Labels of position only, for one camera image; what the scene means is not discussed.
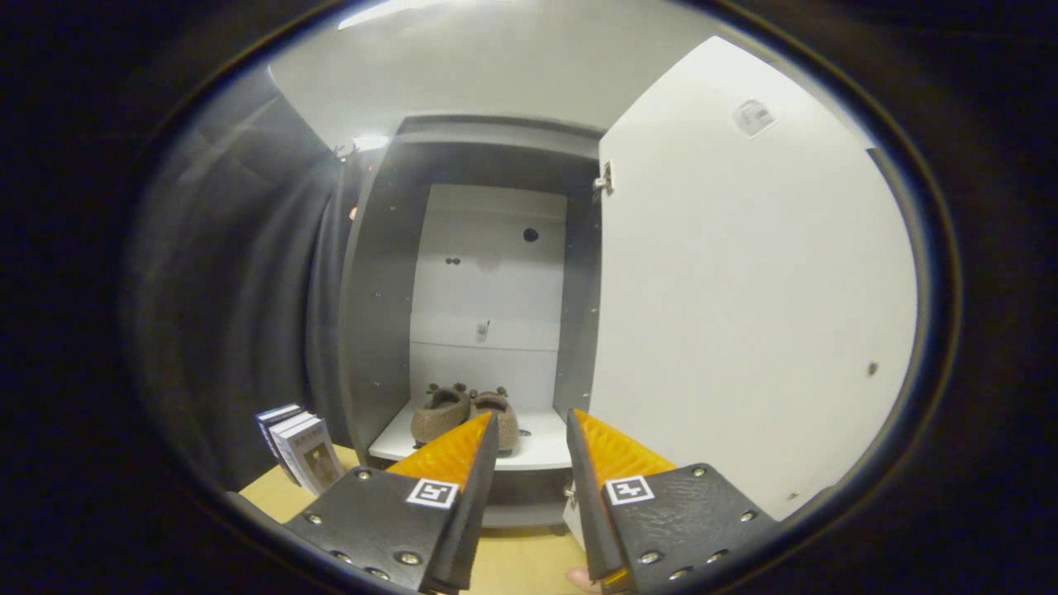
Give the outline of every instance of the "wooden surface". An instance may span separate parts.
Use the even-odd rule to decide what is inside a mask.
[[[334,451],[344,471],[359,465],[352,449],[335,445]],[[279,467],[274,467],[239,493],[280,523],[315,501],[310,491],[292,484]],[[471,589],[464,593],[573,595],[579,590],[566,581],[565,573],[585,565],[584,551],[568,533],[555,536],[547,528],[484,529],[474,560]]]

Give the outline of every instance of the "screw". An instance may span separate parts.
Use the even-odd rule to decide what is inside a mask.
[[[654,562],[657,562],[660,559],[661,559],[661,553],[660,552],[656,552],[654,549],[649,549],[646,552],[643,552],[642,555],[639,556],[639,563],[640,564],[653,564]]]
[[[397,556],[397,560],[400,561],[400,563],[407,564],[409,566],[416,566],[422,563],[422,558],[412,552],[401,552]]]
[[[719,552],[713,554],[712,556],[709,557],[708,560],[706,560],[706,563],[707,564],[712,564],[713,562],[715,562],[716,560],[719,560],[724,556],[727,556],[727,549],[720,549]]]

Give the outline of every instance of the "pair of slippers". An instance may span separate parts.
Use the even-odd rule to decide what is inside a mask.
[[[495,393],[466,393],[467,386],[455,384],[440,389],[432,384],[432,394],[423,407],[412,417],[412,437],[415,448],[440,437],[468,419],[492,413],[499,421],[499,455],[507,456],[518,444],[518,420],[514,410],[507,402],[507,391],[503,386]]]

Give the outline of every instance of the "stack of books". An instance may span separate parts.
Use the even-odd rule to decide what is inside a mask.
[[[320,495],[343,473],[324,420],[298,404],[258,413],[257,425],[290,481]]]

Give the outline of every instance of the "white cabinet door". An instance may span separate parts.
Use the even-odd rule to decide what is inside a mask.
[[[716,37],[600,160],[590,413],[786,517],[862,455],[904,381],[917,293],[889,186],[831,111]]]

